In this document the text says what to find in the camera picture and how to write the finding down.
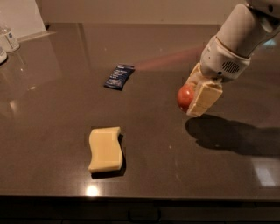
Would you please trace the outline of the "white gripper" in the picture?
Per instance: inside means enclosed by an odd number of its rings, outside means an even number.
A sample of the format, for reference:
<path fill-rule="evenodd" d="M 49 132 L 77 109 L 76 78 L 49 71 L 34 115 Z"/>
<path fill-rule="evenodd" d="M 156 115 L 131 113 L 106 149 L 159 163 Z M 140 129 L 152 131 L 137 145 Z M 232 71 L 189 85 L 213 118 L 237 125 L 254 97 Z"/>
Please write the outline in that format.
<path fill-rule="evenodd" d="M 204 80 L 204 76 L 222 78 L 223 82 L 236 80 L 249 66 L 251 58 L 243 58 L 230 52 L 213 36 L 203 50 L 197 63 L 186 80 L 194 96 L 186 114 L 199 117 L 210 109 L 223 93 L 219 80 Z"/>

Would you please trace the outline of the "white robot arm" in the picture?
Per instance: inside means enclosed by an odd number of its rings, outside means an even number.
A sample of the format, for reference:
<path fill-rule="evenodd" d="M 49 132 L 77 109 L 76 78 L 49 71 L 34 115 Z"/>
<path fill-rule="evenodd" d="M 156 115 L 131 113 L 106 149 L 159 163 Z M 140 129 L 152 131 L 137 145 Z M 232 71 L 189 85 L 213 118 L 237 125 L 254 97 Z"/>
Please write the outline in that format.
<path fill-rule="evenodd" d="M 221 97 L 222 84 L 237 79 L 253 51 L 280 32 L 280 0 L 246 0 L 234 7 L 203 50 L 186 83 L 194 97 L 186 113 L 203 115 Z"/>

